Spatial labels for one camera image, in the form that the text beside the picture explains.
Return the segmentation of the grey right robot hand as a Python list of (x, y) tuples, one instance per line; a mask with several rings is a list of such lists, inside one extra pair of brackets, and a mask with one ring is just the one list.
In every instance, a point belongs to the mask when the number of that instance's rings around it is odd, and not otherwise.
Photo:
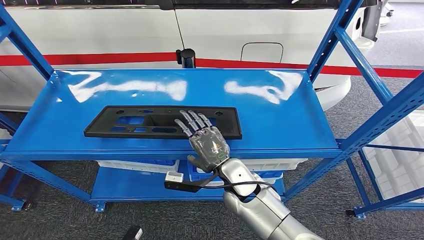
[(188, 137), (197, 157), (189, 155), (188, 161), (205, 173), (213, 172), (230, 158), (230, 148), (220, 130), (212, 125), (209, 118), (192, 110), (180, 110), (188, 125), (176, 118), (174, 122)]

